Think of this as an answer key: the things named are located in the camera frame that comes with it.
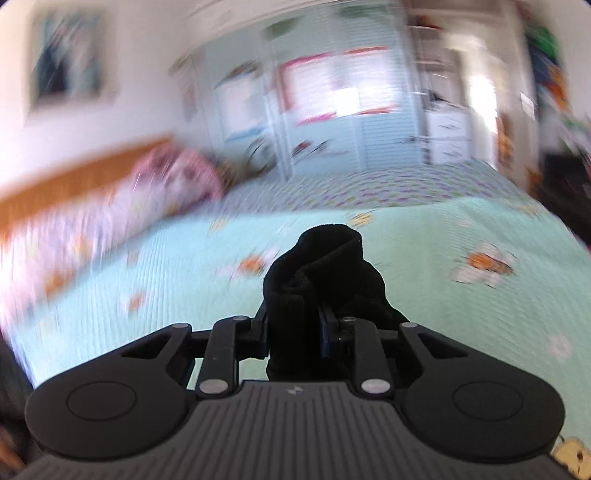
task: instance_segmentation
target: quilted bedspread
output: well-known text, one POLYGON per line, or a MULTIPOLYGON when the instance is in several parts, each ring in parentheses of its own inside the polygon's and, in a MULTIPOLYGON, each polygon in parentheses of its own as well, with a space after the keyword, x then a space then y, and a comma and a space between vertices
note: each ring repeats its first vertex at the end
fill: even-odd
POLYGON ((407 207, 461 197, 529 197, 480 160, 446 165, 395 167, 326 177, 295 177, 284 183, 265 179, 231 190, 219 203, 205 203, 197 215, 291 212, 313 209, 407 207))
MULTIPOLYGON (((410 321, 544 378, 565 402, 563 434, 591 443, 591 257, 543 207, 515 199, 168 220, 16 324, 12 343, 38 385, 170 323, 253 315, 273 259, 324 223, 359 230, 410 321)), ((264 377, 264 363, 241 373, 264 377)))

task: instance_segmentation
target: closet door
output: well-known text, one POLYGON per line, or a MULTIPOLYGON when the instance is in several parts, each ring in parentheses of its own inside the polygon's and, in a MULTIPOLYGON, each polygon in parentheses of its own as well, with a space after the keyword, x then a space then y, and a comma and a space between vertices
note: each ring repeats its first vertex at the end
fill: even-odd
POLYGON ((260 50, 278 99, 278 138, 298 176, 362 168, 352 118, 335 105, 341 49, 331 12, 319 5, 260 24, 260 50))
POLYGON ((212 144, 234 162, 245 161, 258 139, 272 138, 256 43, 245 28, 203 47, 199 73, 212 144))
POLYGON ((388 168, 396 165, 422 162, 417 102, 413 97, 412 75, 407 63, 408 48, 403 42, 406 25, 402 8, 389 2, 338 2, 331 5, 333 16, 340 19, 339 41, 349 52, 349 72, 352 85, 367 75, 367 85, 379 90, 380 77, 389 70, 394 103, 379 108, 376 99, 370 99, 376 113, 353 117, 357 143, 363 168, 388 168))

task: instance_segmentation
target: shelf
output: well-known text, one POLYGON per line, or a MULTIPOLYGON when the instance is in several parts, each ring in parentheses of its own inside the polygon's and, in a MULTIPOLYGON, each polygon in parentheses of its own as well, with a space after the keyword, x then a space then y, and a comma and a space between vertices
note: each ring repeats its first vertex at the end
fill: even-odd
POLYGON ((477 10, 469 8, 407 8, 406 12, 409 16, 426 15, 428 17, 470 18, 489 23, 503 24, 505 22, 502 11, 498 9, 490 9, 487 11, 485 9, 477 10))
POLYGON ((438 60, 416 60, 415 64, 421 65, 424 69, 428 72, 437 72, 437 71, 451 71, 455 70, 453 64, 448 63, 446 61, 438 61, 438 60))
POLYGON ((408 28, 415 28, 416 30, 428 30, 428 31, 436 31, 440 32, 441 28, 435 27, 423 27, 422 25, 407 25, 408 28))

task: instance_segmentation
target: pillow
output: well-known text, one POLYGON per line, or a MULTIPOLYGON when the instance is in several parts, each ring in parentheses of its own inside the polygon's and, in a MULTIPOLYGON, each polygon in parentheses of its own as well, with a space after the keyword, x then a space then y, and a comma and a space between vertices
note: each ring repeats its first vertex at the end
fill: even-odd
POLYGON ((75 203, 52 207, 0 238, 0 329, 51 299, 77 272, 161 218, 220 199, 214 168, 196 152, 164 145, 131 175, 75 203))

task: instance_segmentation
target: ribbed black surface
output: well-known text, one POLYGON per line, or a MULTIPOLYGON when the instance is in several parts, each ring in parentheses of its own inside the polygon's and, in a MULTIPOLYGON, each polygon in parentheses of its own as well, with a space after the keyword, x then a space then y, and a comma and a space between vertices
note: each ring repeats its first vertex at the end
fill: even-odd
POLYGON ((45 456, 19 480, 457 480, 570 479, 549 457, 473 465, 422 444, 387 403, 344 383, 246 382, 227 400, 202 402, 154 450, 108 463, 45 456))

